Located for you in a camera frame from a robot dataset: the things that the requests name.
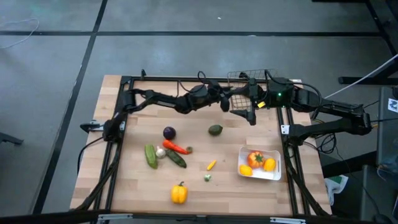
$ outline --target white bowl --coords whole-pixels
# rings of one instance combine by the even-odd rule
[[[239,166],[240,165],[247,165],[248,164],[248,155],[251,152],[261,152],[262,155],[264,156],[265,159],[268,158],[273,158],[276,161],[276,166],[273,171],[265,171],[263,167],[253,169],[253,175],[251,176],[246,176],[242,175],[239,171]],[[253,150],[253,149],[248,149],[246,147],[242,147],[241,150],[239,151],[239,157],[238,157],[238,174],[243,176],[243,177],[253,177],[253,178],[260,178],[260,179],[267,179],[267,180],[279,180],[280,177],[282,176],[282,170],[280,168],[280,153],[278,151],[263,151],[263,150]]]

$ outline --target wooden tabletop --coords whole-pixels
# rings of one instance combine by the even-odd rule
[[[104,77],[93,119],[103,122],[112,117],[120,79],[119,75]],[[199,83],[183,84],[191,89]],[[176,95],[175,82],[135,81],[134,87]],[[291,215],[284,161],[282,178],[278,181],[241,177],[237,173],[238,153],[243,145],[250,149],[278,150],[283,154],[276,110],[259,110],[256,114],[255,126],[250,126],[244,118],[222,112],[217,104],[189,114],[179,114],[170,108],[150,105],[129,115],[112,211],[192,215]],[[310,124],[310,117],[306,113],[293,111],[293,116],[296,124]],[[224,127],[220,136],[213,137],[207,133],[213,124]],[[186,169],[178,167],[169,158],[159,159],[156,170],[146,163],[144,146],[161,146],[164,140],[162,131],[166,126],[177,130],[174,143],[194,148],[192,154],[182,155],[187,162]],[[90,133],[87,142],[100,136],[101,133]],[[105,147],[106,142],[99,142],[86,149],[71,208],[79,206],[97,184]],[[300,155],[306,186],[322,208],[331,213],[318,152],[308,146],[300,146]],[[217,163],[214,168],[206,171],[207,165],[215,159]],[[209,182],[203,180],[205,174],[212,175]],[[176,205],[170,200],[170,190],[181,181],[188,187],[188,198],[185,204]],[[108,185],[104,188],[101,208],[104,207],[107,192]],[[302,213],[302,201],[297,186],[295,192],[298,209]]]

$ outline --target metal wire rack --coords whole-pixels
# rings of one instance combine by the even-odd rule
[[[265,70],[246,70],[237,72],[228,72],[228,86],[233,88],[244,87],[249,78],[255,78],[258,85],[263,90],[267,89]],[[231,97],[231,104],[233,110],[248,110],[251,111],[250,99],[243,95],[233,95]]]

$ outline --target carrot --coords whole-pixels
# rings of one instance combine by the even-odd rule
[[[187,150],[181,148],[180,146],[174,144],[172,141],[167,140],[167,139],[163,141],[163,146],[166,147],[167,149],[171,149],[171,150],[176,151],[181,154],[187,155],[187,154],[191,153],[190,151],[187,151]]]

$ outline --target concrete floor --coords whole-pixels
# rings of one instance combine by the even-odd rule
[[[91,31],[100,5],[101,0],[3,0],[0,24],[36,17],[39,30]],[[385,7],[378,10],[390,18]],[[377,32],[377,27],[366,6],[355,3],[109,0],[99,30]],[[0,50],[0,131],[25,139],[19,147],[0,145],[0,216],[31,212],[89,38],[33,36]],[[0,35],[0,46],[19,39]],[[203,70],[208,77],[224,77],[233,70],[275,68],[279,76],[300,78],[327,96],[343,87],[337,77],[364,76],[390,57],[380,37],[99,36],[43,212],[69,208],[77,155],[87,137],[79,125],[91,119],[104,75],[138,75],[144,68],[148,75],[195,76]],[[333,100],[368,104],[378,99],[378,89],[354,86]],[[377,105],[367,111],[375,118]],[[350,158],[375,150],[376,134],[338,134],[340,154]]]

